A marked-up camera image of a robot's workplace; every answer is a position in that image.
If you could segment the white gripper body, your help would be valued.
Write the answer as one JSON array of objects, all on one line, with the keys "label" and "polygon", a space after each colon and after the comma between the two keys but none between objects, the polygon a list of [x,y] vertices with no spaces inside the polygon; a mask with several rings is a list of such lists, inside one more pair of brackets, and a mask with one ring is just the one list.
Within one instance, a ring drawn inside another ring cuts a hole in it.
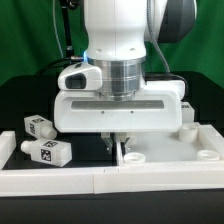
[{"label": "white gripper body", "polygon": [[54,124],[62,133],[176,132],[182,126],[181,80],[148,81],[130,101],[106,101],[96,91],[61,90]]}]

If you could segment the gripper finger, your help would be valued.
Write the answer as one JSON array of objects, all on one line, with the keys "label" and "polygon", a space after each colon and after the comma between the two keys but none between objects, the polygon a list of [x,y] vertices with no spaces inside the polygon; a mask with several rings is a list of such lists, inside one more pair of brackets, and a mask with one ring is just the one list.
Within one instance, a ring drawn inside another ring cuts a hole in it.
[{"label": "gripper finger", "polygon": [[109,153],[112,153],[113,140],[111,139],[110,133],[109,132],[103,132],[101,134],[101,139],[105,143],[107,151]]},{"label": "gripper finger", "polygon": [[120,134],[122,154],[125,155],[130,151],[130,147],[137,142],[137,135],[135,133],[121,133]]}]

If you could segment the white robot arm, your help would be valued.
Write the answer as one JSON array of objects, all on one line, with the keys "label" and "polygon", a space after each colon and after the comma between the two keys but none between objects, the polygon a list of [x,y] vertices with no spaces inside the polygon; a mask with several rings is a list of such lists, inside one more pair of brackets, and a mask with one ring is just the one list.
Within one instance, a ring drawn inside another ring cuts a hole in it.
[{"label": "white robot arm", "polygon": [[112,133],[129,146],[138,132],[182,126],[186,82],[169,69],[147,74],[145,43],[172,43],[193,28],[196,0],[83,0],[85,59],[58,77],[54,124],[63,133]]}]

